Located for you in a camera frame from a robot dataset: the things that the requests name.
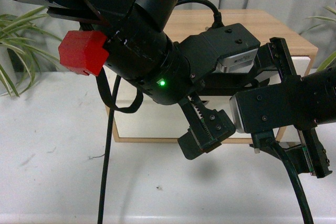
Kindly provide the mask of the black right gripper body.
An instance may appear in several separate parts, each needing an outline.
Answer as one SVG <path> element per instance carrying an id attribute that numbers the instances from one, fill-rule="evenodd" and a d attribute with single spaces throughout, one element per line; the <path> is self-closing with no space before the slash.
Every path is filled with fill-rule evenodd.
<path id="1" fill-rule="evenodd" d="M 330 174 L 329 160 L 316 127 L 330 123 L 330 70 L 301 77 L 296 74 L 286 41 L 274 37 L 270 42 L 281 79 L 281 84 L 271 86 L 267 92 L 274 94 L 279 103 L 271 109 L 275 126 L 293 125 L 301 141 L 298 148 L 280 149 L 277 156 L 294 165 L 298 173 L 309 170 L 317 178 L 324 178 Z"/>

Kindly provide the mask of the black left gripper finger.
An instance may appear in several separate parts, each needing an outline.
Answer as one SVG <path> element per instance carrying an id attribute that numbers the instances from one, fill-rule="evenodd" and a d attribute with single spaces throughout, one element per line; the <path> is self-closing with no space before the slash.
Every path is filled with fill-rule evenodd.
<path id="1" fill-rule="evenodd" d="M 178 138 L 177 142 L 185 158 L 188 160 L 193 160 L 202 155 L 203 153 L 199 148 L 198 144 L 196 143 L 193 134 L 190 131 L 188 131 L 180 138 Z"/>

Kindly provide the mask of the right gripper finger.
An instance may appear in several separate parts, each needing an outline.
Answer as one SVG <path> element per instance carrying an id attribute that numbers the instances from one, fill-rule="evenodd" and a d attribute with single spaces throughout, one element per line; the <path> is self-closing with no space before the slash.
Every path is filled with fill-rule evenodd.
<path id="1" fill-rule="evenodd" d="M 285 148 L 285 152 L 293 163 L 298 174 L 314 174 L 309 153 L 306 147 Z"/>

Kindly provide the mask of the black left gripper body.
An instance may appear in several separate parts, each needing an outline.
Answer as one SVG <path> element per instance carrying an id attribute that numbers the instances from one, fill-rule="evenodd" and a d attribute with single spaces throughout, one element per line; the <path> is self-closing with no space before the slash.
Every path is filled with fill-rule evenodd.
<path id="1" fill-rule="evenodd" d="M 206 87 L 204 79 L 194 88 L 191 88 L 191 79 L 186 76 L 179 76 L 178 82 L 185 85 L 187 94 L 178 102 L 190 125 L 187 131 L 193 134 L 201 151 L 209 153 L 232 136 L 236 128 L 224 110 L 208 109 L 201 101 L 197 92 Z"/>

